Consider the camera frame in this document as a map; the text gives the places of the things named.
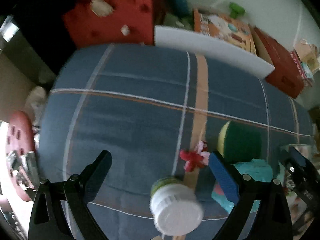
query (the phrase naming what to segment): white board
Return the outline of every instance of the white board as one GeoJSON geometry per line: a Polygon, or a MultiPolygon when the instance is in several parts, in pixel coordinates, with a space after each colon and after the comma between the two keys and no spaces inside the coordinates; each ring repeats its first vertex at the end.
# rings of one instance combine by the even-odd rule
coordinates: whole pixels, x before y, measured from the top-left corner
{"type": "Polygon", "coordinates": [[[200,33],[161,25],[155,27],[155,45],[199,53],[264,79],[274,66],[237,46],[200,33]]]}

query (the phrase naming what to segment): teal cloth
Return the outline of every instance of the teal cloth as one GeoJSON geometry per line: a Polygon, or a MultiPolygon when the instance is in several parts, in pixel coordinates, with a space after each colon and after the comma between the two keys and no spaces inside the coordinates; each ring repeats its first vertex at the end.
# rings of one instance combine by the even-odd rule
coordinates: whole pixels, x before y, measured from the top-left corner
{"type": "MultiPolygon", "coordinates": [[[[272,168],[265,160],[252,159],[251,162],[233,164],[240,174],[249,174],[254,180],[270,182],[273,179],[272,168]]],[[[213,188],[212,198],[217,201],[229,214],[234,207],[234,203],[227,200],[225,195],[219,195],[213,188]]],[[[260,200],[253,202],[251,212],[258,210],[260,200]]]]}

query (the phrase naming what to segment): green toy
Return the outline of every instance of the green toy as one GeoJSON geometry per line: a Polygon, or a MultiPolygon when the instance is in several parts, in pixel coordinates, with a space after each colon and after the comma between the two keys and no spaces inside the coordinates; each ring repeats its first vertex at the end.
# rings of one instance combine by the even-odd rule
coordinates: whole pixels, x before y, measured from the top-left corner
{"type": "Polygon", "coordinates": [[[230,17],[233,19],[237,19],[245,14],[245,9],[234,2],[229,3],[229,8],[231,10],[230,17]]]}

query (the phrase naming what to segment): white bottle cap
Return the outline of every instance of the white bottle cap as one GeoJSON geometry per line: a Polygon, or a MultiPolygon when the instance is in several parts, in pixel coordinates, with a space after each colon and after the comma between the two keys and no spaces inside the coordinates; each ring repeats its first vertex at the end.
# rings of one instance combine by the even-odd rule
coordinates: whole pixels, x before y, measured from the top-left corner
{"type": "Polygon", "coordinates": [[[183,236],[202,221],[203,209],[194,192],[181,184],[158,189],[151,198],[150,209],[156,228],[167,236],[183,236]]]}

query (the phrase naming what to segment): white wall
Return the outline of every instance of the white wall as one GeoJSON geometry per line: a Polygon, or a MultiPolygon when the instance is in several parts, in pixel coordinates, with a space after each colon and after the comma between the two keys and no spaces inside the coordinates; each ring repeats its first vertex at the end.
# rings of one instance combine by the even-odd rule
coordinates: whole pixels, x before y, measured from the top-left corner
{"type": "Polygon", "coordinates": [[[14,111],[22,110],[34,84],[3,54],[0,54],[0,120],[9,122],[14,111]]]}
{"type": "Polygon", "coordinates": [[[306,39],[320,47],[320,30],[300,0],[188,0],[189,4],[213,7],[229,13],[228,4],[236,2],[246,10],[244,21],[274,37],[286,49],[294,41],[306,39]]]}

